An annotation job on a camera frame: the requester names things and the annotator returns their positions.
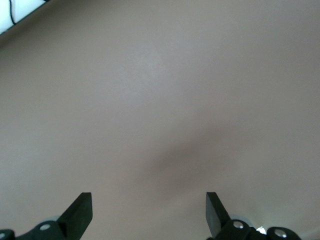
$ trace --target screw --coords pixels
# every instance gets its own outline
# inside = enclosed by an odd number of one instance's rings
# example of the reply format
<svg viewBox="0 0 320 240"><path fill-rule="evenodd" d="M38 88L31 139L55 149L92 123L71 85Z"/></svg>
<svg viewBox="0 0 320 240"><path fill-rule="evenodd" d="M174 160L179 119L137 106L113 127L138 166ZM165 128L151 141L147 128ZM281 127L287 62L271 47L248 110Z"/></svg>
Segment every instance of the screw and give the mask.
<svg viewBox="0 0 320 240"><path fill-rule="evenodd" d="M235 226L237 229L243 229L244 228L243 223L240 222L240 221L234 221L233 222L233 226Z"/></svg>
<svg viewBox="0 0 320 240"><path fill-rule="evenodd" d="M43 224L43 225L40 227L40 230L41 230L41 231L44 231L44 230L47 230L48 228L50 228L50 224Z"/></svg>
<svg viewBox="0 0 320 240"><path fill-rule="evenodd" d="M274 230L275 235L277 235L280 238L286 238L287 234L285 231L281 230L281 229L276 229Z"/></svg>

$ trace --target metal screw head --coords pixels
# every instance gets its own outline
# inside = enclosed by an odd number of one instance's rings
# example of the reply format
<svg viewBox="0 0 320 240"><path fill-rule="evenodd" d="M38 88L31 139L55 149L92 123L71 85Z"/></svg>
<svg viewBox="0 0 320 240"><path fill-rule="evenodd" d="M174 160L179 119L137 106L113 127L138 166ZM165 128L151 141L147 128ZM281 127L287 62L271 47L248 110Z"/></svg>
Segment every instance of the metal screw head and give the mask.
<svg viewBox="0 0 320 240"><path fill-rule="evenodd" d="M44 231L44 230L47 230L50 228L50 224L43 224L41 227L40 227L40 230L41 231Z"/></svg>
<svg viewBox="0 0 320 240"><path fill-rule="evenodd" d="M244 224L240 221L234 221L233 222L233 226L235 226L237 229L243 229L244 228Z"/></svg>
<svg viewBox="0 0 320 240"><path fill-rule="evenodd" d="M281 229L274 230L274 234L277 235L280 238L286 238L287 237L286 232L281 230Z"/></svg>

